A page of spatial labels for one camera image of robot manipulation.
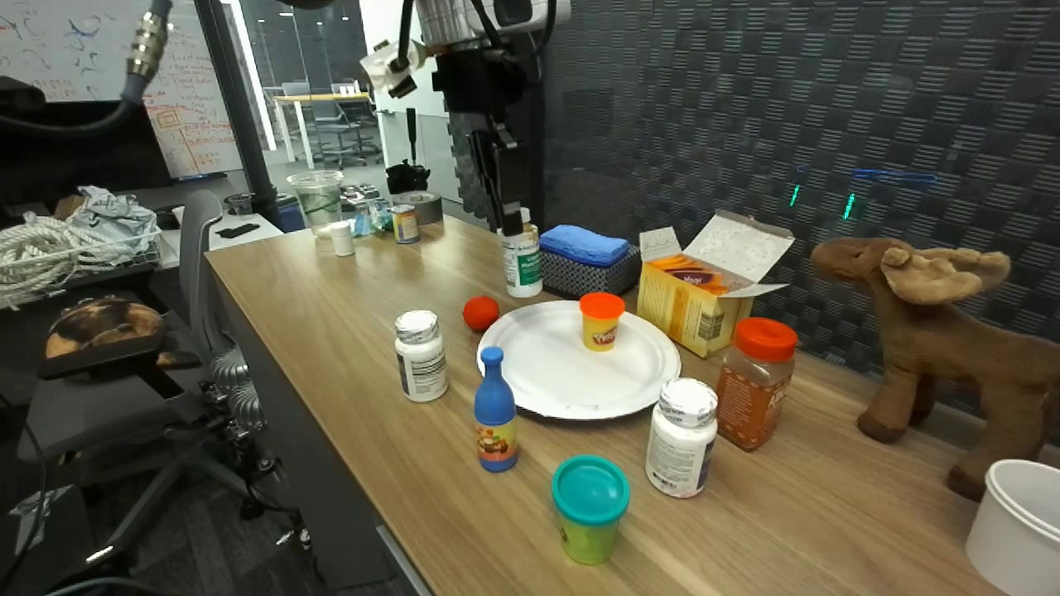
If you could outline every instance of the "wooden table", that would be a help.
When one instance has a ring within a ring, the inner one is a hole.
[[[648,486],[648,417],[557,424],[521,417],[524,456],[489,476],[473,456],[476,334],[467,294],[502,307],[500,250],[446,220],[433,243],[368,240],[333,260],[308,232],[208,255],[240,313],[246,342],[276,357],[343,470],[437,593],[989,593],[965,560],[974,503],[945,491],[961,446],[910,430],[884,446],[853,430],[872,386],[798,357],[781,428],[759,455],[718,442],[695,499]],[[394,319],[442,322],[451,391],[409,406],[394,370]],[[681,351],[685,375],[707,366]],[[564,560],[548,473],[602,455],[631,485],[605,568]]]
[[[276,98],[271,99],[271,113],[276,113],[276,123],[278,123],[278,135],[283,138],[287,163],[294,163],[294,142],[292,142],[292,131],[287,131],[283,110],[287,106],[294,110],[298,138],[300,138],[300,153],[305,153],[305,167],[308,170],[314,170],[314,163],[311,163],[311,142],[308,142],[305,110],[300,106],[311,106],[311,103],[369,103],[369,98],[368,94],[308,94],[308,98]]]

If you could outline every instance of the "orange bottle cap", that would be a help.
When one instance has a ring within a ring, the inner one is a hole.
[[[736,325],[736,347],[755,362],[787,362],[796,354],[796,327],[772,319],[740,319]]]
[[[626,313],[626,301],[610,291],[586,291],[576,306],[586,319],[618,319]]]

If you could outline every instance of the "teal cup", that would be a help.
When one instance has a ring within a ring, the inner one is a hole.
[[[605,456],[578,455],[554,473],[554,507],[567,560],[598,568],[618,543],[618,523],[630,511],[630,479]]]

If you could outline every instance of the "moose antler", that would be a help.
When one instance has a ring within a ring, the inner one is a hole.
[[[887,250],[881,272],[899,301],[955,306],[1001,284],[1010,261],[1004,251],[974,250]]]

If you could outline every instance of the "orange jar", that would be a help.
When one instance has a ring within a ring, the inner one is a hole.
[[[781,322],[736,325],[715,379],[718,430],[736,446],[759,451],[772,439],[796,370],[796,346],[798,334]]]

